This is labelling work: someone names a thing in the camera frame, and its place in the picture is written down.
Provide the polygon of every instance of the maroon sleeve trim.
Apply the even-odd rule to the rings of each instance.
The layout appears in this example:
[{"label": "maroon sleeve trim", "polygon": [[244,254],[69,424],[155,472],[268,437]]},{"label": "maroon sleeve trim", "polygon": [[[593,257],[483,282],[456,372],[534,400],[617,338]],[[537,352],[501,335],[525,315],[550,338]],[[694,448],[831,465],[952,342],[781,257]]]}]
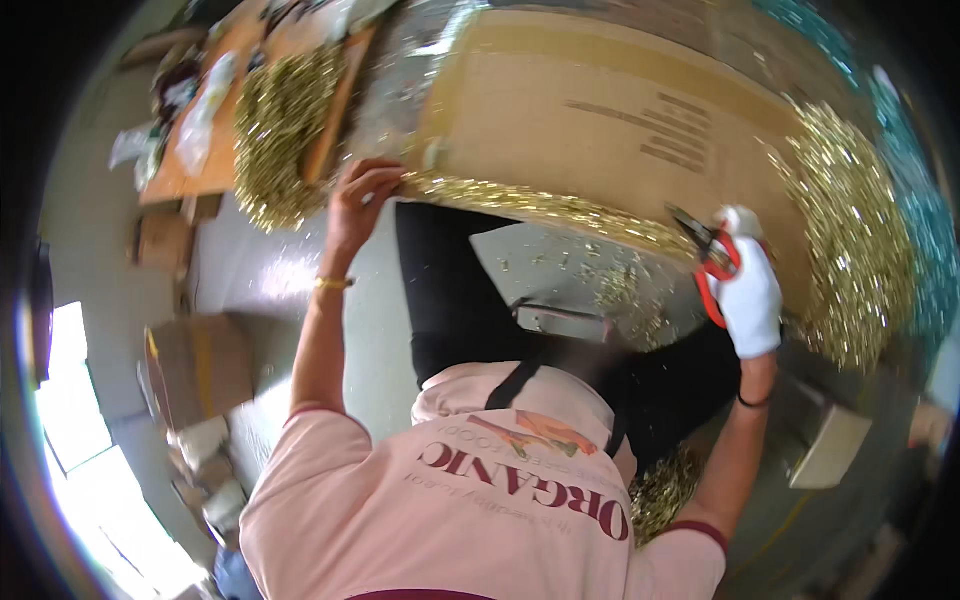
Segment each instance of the maroon sleeve trim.
[{"label": "maroon sleeve trim", "polygon": [[710,536],[713,538],[713,541],[720,545],[724,556],[727,556],[727,539],[724,538],[724,535],[717,531],[717,528],[713,525],[708,525],[702,521],[677,521],[661,531],[660,535],[662,536],[667,532],[677,531],[678,529],[692,529],[693,531],[699,531],[706,536]]},{"label": "maroon sleeve trim", "polygon": [[298,408],[298,409],[295,410],[294,412],[290,413],[290,417],[287,417],[287,421],[285,421],[285,422],[283,423],[283,427],[282,427],[282,428],[283,428],[283,429],[286,429],[287,425],[290,424],[290,421],[293,420],[294,417],[299,417],[300,415],[302,415],[302,414],[304,414],[304,413],[312,413],[312,412],[315,412],[315,411],[326,411],[326,412],[334,413],[334,414],[336,414],[336,415],[340,415],[341,417],[346,417],[347,419],[352,420],[353,422],[355,422],[355,423],[357,424],[357,426],[360,427],[360,429],[363,430],[363,432],[364,432],[365,434],[367,434],[367,437],[370,438],[370,440],[371,440],[371,442],[372,442],[373,437],[370,435],[370,432],[367,431],[367,428],[364,427],[364,425],[363,425],[362,422],[360,422],[360,421],[357,420],[357,419],[354,419],[354,418],[351,417],[350,415],[345,415],[344,413],[341,413],[340,411],[333,410],[332,408],[327,408],[327,407],[325,407],[325,406],[318,406],[318,405],[316,405],[316,404],[314,404],[314,405],[307,404],[306,406],[301,406],[300,408]]}]

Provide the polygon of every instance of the wall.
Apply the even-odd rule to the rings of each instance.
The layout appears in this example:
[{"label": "wall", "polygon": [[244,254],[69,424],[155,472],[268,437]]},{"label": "wall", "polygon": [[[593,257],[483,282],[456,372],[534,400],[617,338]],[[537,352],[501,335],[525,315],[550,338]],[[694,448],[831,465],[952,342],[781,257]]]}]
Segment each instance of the wall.
[{"label": "wall", "polygon": [[170,486],[165,442],[142,415],[135,364],[143,328],[173,317],[173,281],[128,266],[126,246],[139,214],[132,163],[107,168],[118,132],[150,120],[153,68],[113,73],[123,52],[169,22],[178,3],[152,0],[108,48],[74,108],[51,165],[40,233],[51,244],[57,306],[80,301],[93,383],[114,439],[123,448],[157,518],[198,564],[216,546]]}]

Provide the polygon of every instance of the black wristband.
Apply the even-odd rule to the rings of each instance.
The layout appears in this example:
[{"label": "black wristband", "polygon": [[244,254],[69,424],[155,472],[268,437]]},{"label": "black wristband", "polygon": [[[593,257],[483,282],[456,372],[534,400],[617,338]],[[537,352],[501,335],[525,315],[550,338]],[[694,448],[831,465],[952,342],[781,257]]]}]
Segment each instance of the black wristband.
[{"label": "black wristband", "polygon": [[747,400],[743,399],[743,396],[741,396],[739,393],[736,395],[736,400],[737,400],[740,404],[743,404],[744,406],[746,406],[747,408],[764,408],[764,407],[766,407],[767,404],[770,403],[770,398],[768,397],[768,398],[765,398],[765,399],[761,400],[760,402],[758,402],[758,403],[756,403],[756,404],[751,404],[751,403],[748,402]]}]

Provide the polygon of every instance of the wooden table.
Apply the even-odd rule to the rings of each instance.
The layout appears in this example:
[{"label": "wooden table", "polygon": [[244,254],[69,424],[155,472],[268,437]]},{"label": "wooden table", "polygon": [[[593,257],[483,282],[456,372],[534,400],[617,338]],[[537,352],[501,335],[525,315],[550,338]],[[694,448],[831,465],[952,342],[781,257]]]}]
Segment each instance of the wooden table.
[{"label": "wooden table", "polygon": [[[235,52],[237,77],[223,105],[213,117],[213,135],[203,172],[198,177],[189,177],[175,151],[177,142],[180,140],[183,119],[204,92],[204,87],[201,86],[197,97],[174,122],[170,132],[170,142],[156,176],[140,193],[141,205],[222,194],[233,189],[234,111],[246,75],[247,63],[250,61],[254,46],[263,36],[266,21],[260,20],[260,14],[267,3],[268,0],[247,0],[234,9],[225,19],[227,32],[204,60],[203,70],[206,73],[225,53]],[[273,64],[286,56],[308,53],[327,41],[334,30],[335,20],[337,17],[342,17],[342,7],[338,6],[342,4],[334,0],[322,9],[306,14],[299,21],[296,19],[297,11],[294,10],[263,43],[262,49],[266,55],[267,64]],[[330,154],[336,146],[340,124],[361,63],[375,33],[376,24],[373,24],[363,32],[350,36],[344,43],[347,68],[331,100],[326,128],[322,135],[308,147],[304,156],[302,172],[307,181],[315,182],[328,168]]]}]

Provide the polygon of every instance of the hand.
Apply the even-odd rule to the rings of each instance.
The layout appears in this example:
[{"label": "hand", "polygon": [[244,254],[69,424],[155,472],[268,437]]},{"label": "hand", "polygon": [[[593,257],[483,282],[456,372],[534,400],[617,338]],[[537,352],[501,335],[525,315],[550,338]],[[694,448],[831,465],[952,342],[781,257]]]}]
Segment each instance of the hand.
[{"label": "hand", "polygon": [[780,345],[780,284],[766,251],[753,237],[762,235],[756,215],[742,206],[726,206],[718,216],[742,262],[729,281],[709,276],[710,292],[720,305],[737,355],[758,358]]},{"label": "hand", "polygon": [[[399,162],[386,158],[354,161],[344,172],[330,198],[326,221],[326,253],[349,263],[367,243],[380,210],[406,172]],[[364,204],[364,199],[373,194]]]}]

